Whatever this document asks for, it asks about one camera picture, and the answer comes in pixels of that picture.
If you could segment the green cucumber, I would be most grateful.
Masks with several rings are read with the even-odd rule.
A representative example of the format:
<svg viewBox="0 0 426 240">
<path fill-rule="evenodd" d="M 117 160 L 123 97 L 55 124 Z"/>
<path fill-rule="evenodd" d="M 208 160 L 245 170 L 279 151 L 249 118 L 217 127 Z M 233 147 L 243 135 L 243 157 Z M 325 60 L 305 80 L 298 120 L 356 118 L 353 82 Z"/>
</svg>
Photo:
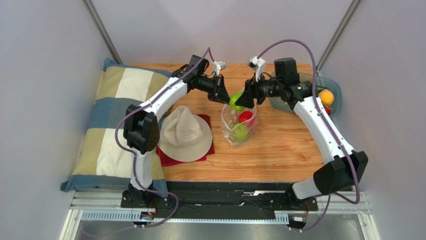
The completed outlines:
<svg viewBox="0 0 426 240">
<path fill-rule="evenodd" d="M 327 87 L 325 87 L 325 86 L 316 85 L 315 86 L 315 90 L 316 90 L 317 93 L 320 93 L 321 91 L 329 90 L 329 89 Z"/>
</svg>

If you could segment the aluminium base frame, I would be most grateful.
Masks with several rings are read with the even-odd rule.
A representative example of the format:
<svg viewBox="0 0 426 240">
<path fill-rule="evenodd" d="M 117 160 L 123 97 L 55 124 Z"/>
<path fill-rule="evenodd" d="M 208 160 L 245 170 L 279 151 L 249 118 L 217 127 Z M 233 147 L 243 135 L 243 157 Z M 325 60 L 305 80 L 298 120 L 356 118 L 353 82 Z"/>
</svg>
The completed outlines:
<svg viewBox="0 0 426 240">
<path fill-rule="evenodd" d="M 241 216 L 226 211 L 225 217 L 206 217 L 200 205 L 189 207 L 189 216 L 175 214 L 165 220 L 157 215 L 153 228 L 139 228 L 146 208 L 122 208 L 117 190 L 85 190 L 74 194 L 62 228 L 62 240 L 378 240 L 380 234 L 364 193 L 361 202 L 351 205 L 334 196 L 314 201 L 318 210 L 307 214 L 306 227 L 296 230 L 289 221 L 305 211 L 279 210 L 263 218 L 248 216 L 248 208 L 238 205 Z"/>
</svg>

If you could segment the aluminium frame post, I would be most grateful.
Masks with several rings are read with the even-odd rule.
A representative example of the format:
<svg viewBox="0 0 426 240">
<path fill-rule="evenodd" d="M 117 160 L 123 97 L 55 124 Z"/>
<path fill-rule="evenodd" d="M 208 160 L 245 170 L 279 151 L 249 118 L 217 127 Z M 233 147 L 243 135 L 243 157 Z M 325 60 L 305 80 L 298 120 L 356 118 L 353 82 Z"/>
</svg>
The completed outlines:
<svg viewBox="0 0 426 240">
<path fill-rule="evenodd" d="M 346 29 L 348 28 L 349 24 L 351 23 L 352 19 L 357 14 L 358 9 L 360 8 L 361 4 L 363 3 L 363 0 L 352 0 L 343 15 L 342 19 L 340 20 L 337 28 L 335 29 L 331 39 L 329 40 L 323 54 L 320 57 L 320 60 L 318 61 L 316 65 L 316 74 L 320 75 L 322 70 L 324 69 L 325 65 L 327 64 L 328 60 L 330 59 L 331 55 L 333 54 L 335 48 L 337 47 L 339 41 L 343 37 Z"/>
<path fill-rule="evenodd" d="M 103 43 L 105 44 L 110 56 L 119 64 L 122 64 L 122 59 L 119 56 L 119 53 L 117 49 L 114 46 L 114 43 L 101 19 L 101 16 L 99 12 L 97 11 L 97 8 L 92 0 L 82 0 L 82 3 L 84 4 L 86 11 L 88 12 L 88 15 L 90 16 L 92 22 L 94 23 L 97 31 L 100 34 L 100 37 L 103 40 Z"/>
</svg>

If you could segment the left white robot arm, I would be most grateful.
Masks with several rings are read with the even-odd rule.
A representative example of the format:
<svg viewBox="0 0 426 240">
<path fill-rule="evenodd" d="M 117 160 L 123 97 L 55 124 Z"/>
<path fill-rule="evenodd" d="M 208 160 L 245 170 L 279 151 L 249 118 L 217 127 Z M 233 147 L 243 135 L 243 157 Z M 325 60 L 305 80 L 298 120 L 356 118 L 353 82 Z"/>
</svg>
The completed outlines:
<svg viewBox="0 0 426 240">
<path fill-rule="evenodd" d="M 123 126 L 124 150 L 133 154 L 132 176 L 128 190 L 122 193 L 121 207 L 147 208 L 154 194 L 169 196 L 167 190 L 153 190 L 152 155 L 160 140 L 158 120 L 180 98 L 191 90 L 207 93 L 209 101 L 228 104 L 230 96 L 220 71 L 227 67 L 224 61 L 209 62 L 193 55 L 188 64 L 175 70 L 167 83 L 150 99 L 140 105 L 129 105 Z"/>
</svg>

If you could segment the clear polka dot zip bag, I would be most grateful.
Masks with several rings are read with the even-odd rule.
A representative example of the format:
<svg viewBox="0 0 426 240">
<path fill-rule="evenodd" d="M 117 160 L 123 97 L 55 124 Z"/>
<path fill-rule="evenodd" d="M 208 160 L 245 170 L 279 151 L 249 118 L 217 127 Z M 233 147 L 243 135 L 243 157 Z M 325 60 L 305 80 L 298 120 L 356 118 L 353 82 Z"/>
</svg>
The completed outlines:
<svg viewBox="0 0 426 240">
<path fill-rule="evenodd" d="M 246 145 L 255 135 L 259 120 L 257 108 L 245 108 L 241 111 L 225 104 L 221 110 L 221 130 L 223 137 L 234 148 Z"/>
</svg>

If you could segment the red apple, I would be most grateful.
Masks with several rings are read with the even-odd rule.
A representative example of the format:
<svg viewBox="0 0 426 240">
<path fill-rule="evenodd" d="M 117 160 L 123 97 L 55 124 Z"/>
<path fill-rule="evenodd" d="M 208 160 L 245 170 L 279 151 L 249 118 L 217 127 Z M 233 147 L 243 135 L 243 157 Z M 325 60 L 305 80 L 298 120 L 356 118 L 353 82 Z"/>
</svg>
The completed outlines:
<svg viewBox="0 0 426 240">
<path fill-rule="evenodd" d="M 254 116 L 253 112 L 251 111 L 243 111 L 239 114 L 238 122 L 244 123 L 247 122 L 250 124 L 252 122 L 252 117 Z"/>
</svg>

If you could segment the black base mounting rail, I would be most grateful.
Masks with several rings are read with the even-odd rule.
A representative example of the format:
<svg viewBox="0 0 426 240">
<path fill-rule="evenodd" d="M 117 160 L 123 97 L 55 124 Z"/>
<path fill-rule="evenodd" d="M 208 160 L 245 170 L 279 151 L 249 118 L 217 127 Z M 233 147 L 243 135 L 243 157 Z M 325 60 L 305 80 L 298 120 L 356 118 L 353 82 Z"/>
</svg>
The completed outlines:
<svg viewBox="0 0 426 240">
<path fill-rule="evenodd" d="M 168 194 L 156 195 L 129 186 L 122 193 L 122 208 L 151 209 L 157 219 L 172 214 L 174 219 L 273 220 L 283 211 L 305 215 L 318 211 L 314 197 L 291 200 L 285 182 L 162 181 L 150 189 Z"/>
</svg>

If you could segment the right aluminium frame post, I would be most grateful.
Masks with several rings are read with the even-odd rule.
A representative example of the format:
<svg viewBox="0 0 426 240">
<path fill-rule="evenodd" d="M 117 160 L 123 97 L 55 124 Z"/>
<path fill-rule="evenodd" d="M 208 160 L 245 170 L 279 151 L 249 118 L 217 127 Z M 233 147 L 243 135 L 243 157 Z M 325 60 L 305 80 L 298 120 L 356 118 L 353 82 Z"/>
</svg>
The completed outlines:
<svg viewBox="0 0 426 240">
<path fill-rule="evenodd" d="M 322 70 L 324 69 L 325 65 L 327 64 L 328 60 L 330 59 L 331 55 L 333 54 L 335 48 L 337 47 L 339 41 L 343 37 L 346 29 L 348 28 L 349 24 L 351 23 L 352 19 L 357 14 L 358 9 L 360 8 L 361 4 L 363 3 L 363 0 L 352 0 L 343 15 L 342 19 L 340 20 L 337 28 L 335 29 L 331 39 L 329 40 L 323 54 L 320 57 L 320 60 L 318 61 L 316 65 L 316 74 L 320 75 Z"/>
</svg>

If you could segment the green apple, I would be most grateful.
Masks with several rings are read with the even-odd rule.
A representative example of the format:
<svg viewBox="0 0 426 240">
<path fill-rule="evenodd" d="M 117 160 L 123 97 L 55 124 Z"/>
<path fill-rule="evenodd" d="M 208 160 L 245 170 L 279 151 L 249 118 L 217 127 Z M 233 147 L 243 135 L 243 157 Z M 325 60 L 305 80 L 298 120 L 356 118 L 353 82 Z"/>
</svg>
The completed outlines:
<svg viewBox="0 0 426 240">
<path fill-rule="evenodd" d="M 232 136 L 236 141 L 245 141 L 250 134 L 250 129 L 244 123 L 238 123 L 232 130 Z"/>
</svg>

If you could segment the dark red cloth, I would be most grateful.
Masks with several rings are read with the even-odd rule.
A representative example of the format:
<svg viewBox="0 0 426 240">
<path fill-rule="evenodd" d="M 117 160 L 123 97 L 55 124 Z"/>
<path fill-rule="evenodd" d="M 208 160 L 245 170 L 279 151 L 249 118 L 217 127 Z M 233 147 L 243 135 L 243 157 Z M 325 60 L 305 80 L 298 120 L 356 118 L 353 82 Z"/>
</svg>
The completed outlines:
<svg viewBox="0 0 426 240">
<path fill-rule="evenodd" d="M 202 118 L 204 121 L 206 121 L 207 124 L 208 124 L 208 126 L 209 126 L 209 128 L 210 128 L 210 130 L 212 129 L 211 117 L 210 116 L 208 116 L 206 114 L 198 114 L 197 116 L 200 117 L 200 118 Z M 179 164 L 187 163 L 187 161 L 179 161 L 179 160 L 176 160 L 174 158 L 169 157 L 160 148 L 157 148 L 156 153 L 159 156 L 161 165 L 163 167 L 170 167 L 170 166 L 176 166 L 176 165 L 179 165 Z M 203 162 L 203 161 L 206 161 L 207 160 L 207 156 L 213 155 L 214 153 L 215 153 L 215 147 L 214 147 L 214 142 L 212 141 L 208 152 L 203 157 L 201 157 L 201 158 L 199 158 L 197 160 L 189 161 L 189 162 L 191 163 L 191 162 Z"/>
</svg>

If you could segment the beige bucket hat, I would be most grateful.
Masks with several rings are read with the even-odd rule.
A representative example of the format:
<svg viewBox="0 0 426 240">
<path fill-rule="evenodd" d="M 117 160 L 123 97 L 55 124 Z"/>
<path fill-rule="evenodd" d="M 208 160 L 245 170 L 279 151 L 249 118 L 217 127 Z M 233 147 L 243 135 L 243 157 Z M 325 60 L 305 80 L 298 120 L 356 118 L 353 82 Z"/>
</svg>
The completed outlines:
<svg viewBox="0 0 426 240">
<path fill-rule="evenodd" d="M 162 121 L 157 147 L 166 156 L 186 163 L 204 157 L 212 143 L 209 124 L 189 107 L 178 106 Z"/>
</svg>

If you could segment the red strawberry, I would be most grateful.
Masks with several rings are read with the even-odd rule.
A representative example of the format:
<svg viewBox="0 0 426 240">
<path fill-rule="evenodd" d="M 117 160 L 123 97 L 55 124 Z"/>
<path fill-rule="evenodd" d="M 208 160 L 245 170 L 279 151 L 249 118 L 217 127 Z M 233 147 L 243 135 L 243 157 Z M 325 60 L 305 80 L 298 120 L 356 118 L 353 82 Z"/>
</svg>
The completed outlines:
<svg viewBox="0 0 426 240">
<path fill-rule="evenodd" d="M 323 105 L 323 108 L 324 108 L 325 112 L 326 112 L 329 116 L 332 114 L 332 111 L 331 111 L 331 109 L 329 108 L 329 106 L 327 106 L 327 105 Z"/>
</svg>

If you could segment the plaid blue beige pillow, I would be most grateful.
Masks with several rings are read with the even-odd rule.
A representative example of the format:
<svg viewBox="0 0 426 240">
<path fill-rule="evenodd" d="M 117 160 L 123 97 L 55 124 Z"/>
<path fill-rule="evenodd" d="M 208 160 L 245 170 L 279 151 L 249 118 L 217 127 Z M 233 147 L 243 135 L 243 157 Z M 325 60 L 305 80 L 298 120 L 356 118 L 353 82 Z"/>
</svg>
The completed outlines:
<svg viewBox="0 0 426 240">
<path fill-rule="evenodd" d="M 120 148 L 115 139 L 119 122 L 129 105 L 140 105 L 156 94 L 171 72 L 103 62 L 100 82 L 79 158 L 63 192 L 93 188 L 127 190 L 132 177 L 133 155 Z"/>
</svg>

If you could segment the orange fruit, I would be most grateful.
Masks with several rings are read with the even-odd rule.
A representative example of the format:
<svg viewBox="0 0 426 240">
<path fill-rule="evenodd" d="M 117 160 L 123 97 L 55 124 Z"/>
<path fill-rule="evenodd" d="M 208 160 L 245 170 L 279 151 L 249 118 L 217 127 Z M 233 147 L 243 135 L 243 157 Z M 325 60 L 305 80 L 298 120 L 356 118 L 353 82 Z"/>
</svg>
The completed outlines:
<svg viewBox="0 0 426 240">
<path fill-rule="evenodd" d="M 321 102 L 325 106 L 331 106 L 335 100 L 334 94 L 329 89 L 324 89 L 318 93 L 318 96 L 321 99 Z"/>
</svg>

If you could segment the green artichoke toy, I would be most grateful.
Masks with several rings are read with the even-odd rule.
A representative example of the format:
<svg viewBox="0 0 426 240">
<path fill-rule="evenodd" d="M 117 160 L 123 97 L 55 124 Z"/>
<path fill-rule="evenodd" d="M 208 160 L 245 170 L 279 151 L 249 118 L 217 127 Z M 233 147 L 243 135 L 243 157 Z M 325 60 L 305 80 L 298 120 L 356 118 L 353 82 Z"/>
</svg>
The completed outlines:
<svg viewBox="0 0 426 240">
<path fill-rule="evenodd" d="M 232 110 L 234 111 L 243 111 L 246 108 L 244 106 L 239 106 L 236 104 L 237 100 L 242 96 L 243 92 L 239 91 L 236 92 L 229 100 L 229 106 L 231 107 Z"/>
</svg>

